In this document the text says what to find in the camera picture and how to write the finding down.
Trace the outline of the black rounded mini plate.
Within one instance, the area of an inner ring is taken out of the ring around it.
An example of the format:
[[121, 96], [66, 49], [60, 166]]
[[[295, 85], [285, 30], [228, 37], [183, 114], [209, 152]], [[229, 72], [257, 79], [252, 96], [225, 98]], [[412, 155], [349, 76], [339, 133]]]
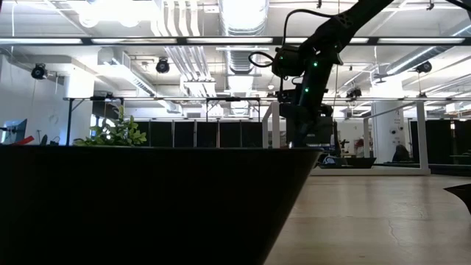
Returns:
[[0, 265], [263, 265], [319, 154], [0, 146]]

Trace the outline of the black partition panel row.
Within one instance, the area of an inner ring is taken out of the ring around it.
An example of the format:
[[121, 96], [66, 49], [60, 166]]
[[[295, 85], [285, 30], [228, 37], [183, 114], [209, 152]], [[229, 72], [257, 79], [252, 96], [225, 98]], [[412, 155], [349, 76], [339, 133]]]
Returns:
[[144, 146], [199, 148], [258, 148], [262, 124], [250, 121], [140, 121]]

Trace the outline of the black aluminium table frame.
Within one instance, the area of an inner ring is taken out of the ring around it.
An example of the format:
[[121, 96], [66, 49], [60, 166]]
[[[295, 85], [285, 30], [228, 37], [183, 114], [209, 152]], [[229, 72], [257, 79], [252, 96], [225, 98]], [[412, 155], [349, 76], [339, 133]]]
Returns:
[[431, 164], [429, 169], [432, 174], [471, 177], [471, 165]]

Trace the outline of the black background rig frame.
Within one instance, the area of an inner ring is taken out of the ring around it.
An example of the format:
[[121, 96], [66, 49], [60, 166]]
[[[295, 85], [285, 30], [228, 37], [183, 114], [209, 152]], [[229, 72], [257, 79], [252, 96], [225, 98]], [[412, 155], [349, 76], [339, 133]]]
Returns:
[[257, 102], [258, 111], [261, 110], [261, 101], [265, 101], [261, 97], [236, 97], [236, 96], [226, 96], [226, 97], [166, 97], [166, 96], [153, 96], [153, 97], [114, 97], [114, 96], [92, 96], [88, 98], [64, 98], [64, 101], [68, 102], [68, 122], [67, 122], [67, 133], [66, 133], [66, 146], [70, 145], [71, 140], [71, 120], [73, 111], [79, 107], [84, 101], [92, 102], [114, 102], [119, 101], [122, 106], [126, 101], [136, 101], [136, 102], [159, 102], [163, 105], [163, 102], [204, 102], [206, 106], [213, 101], [224, 101], [224, 102]]

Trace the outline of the black large square mini plate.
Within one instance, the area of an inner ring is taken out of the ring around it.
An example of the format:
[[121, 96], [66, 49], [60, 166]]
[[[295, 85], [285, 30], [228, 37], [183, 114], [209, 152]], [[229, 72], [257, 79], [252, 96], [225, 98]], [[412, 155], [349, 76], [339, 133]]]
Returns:
[[341, 158], [339, 165], [351, 169], [371, 169], [375, 161], [376, 158]]

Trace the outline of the office chair with dark jacket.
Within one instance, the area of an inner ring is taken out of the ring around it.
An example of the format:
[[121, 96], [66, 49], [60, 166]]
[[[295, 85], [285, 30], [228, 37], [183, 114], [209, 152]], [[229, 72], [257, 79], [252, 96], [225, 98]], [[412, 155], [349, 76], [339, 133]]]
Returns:
[[408, 162], [410, 160], [411, 159], [410, 159], [410, 156], [409, 156], [409, 152], [406, 149], [406, 147], [403, 146], [402, 144], [398, 144], [396, 146], [396, 150], [394, 152], [392, 161], [394, 163], [399, 163], [399, 162]]

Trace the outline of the black overhead beam with lights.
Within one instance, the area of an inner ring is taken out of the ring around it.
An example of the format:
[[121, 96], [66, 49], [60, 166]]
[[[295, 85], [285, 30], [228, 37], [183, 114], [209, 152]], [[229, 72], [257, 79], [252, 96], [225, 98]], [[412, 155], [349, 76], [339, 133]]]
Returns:
[[[0, 37], [0, 46], [279, 46], [305, 37]], [[471, 46], [471, 37], [356, 37], [351, 46]]]

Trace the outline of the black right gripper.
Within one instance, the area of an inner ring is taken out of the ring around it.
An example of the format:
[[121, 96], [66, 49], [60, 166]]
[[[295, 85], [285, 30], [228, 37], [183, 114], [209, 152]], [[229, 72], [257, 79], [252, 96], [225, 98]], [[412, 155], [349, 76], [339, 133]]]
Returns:
[[286, 119], [301, 122], [315, 121], [313, 112], [300, 105], [301, 93], [299, 91], [278, 91], [277, 100], [280, 103], [280, 115]]

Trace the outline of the silver ventilation duct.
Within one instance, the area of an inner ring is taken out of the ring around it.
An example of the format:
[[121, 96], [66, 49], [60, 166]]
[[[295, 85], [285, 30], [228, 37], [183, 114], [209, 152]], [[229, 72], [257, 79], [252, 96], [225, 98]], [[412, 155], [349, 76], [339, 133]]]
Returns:
[[[223, 36], [261, 36], [265, 32], [269, 0], [218, 0], [219, 23]], [[250, 74], [254, 68], [249, 51], [225, 52], [231, 74]]]

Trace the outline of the green plant in white pot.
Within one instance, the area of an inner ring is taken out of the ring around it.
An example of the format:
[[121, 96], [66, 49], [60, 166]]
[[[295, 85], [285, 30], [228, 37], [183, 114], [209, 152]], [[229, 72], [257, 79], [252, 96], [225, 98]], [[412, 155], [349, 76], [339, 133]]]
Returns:
[[147, 141], [146, 133], [138, 129], [134, 116], [125, 117], [124, 107], [118, 108], [118, 118], [111, 119], [113, 126], [106, 119], [102, 125], [90, 127], [94, 135], [76, 138], [74, 146], [139, 146]]

